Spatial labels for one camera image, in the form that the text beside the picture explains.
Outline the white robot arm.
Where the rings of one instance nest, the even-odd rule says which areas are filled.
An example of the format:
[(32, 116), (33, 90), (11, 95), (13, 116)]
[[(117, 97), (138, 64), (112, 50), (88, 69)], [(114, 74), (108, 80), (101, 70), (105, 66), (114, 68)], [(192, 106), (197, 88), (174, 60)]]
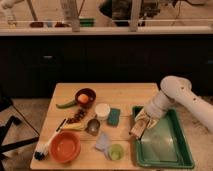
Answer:
[(191, 82), (183, 77), (166, 76), (160, 90), (137, 114), (129, 134), (140, 139), (146, 129), (154, 127), (175, 103), (187, 108), (210, 132), (213, 133), (213, 105), (192, 92)]

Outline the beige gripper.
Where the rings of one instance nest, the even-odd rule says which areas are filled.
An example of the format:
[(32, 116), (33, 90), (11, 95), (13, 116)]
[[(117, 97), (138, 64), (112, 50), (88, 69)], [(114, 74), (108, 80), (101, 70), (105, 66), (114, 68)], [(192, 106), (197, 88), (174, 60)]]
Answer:
[(135, 124), (131, 128), (129, 134), (136, 139), (140, 139), (146, 129), (150, 129), (157, 124), (158, 120), (150, 117), (144, 109), (142, 109), (135, 117)]

